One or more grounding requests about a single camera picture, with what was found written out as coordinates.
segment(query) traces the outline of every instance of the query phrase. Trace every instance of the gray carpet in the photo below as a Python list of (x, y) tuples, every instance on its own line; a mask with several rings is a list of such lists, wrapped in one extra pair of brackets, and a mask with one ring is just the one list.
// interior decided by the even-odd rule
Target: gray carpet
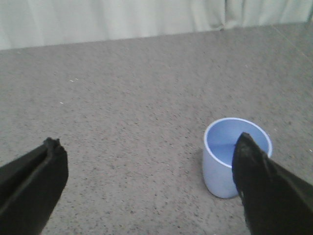
[(0, 51), (0, 164), (51, 136), (69, 180), (44, 235), (247, 235), (201, 172), (203, 133), (249, 119), (313, 183), (313, 33), (292, 24)]

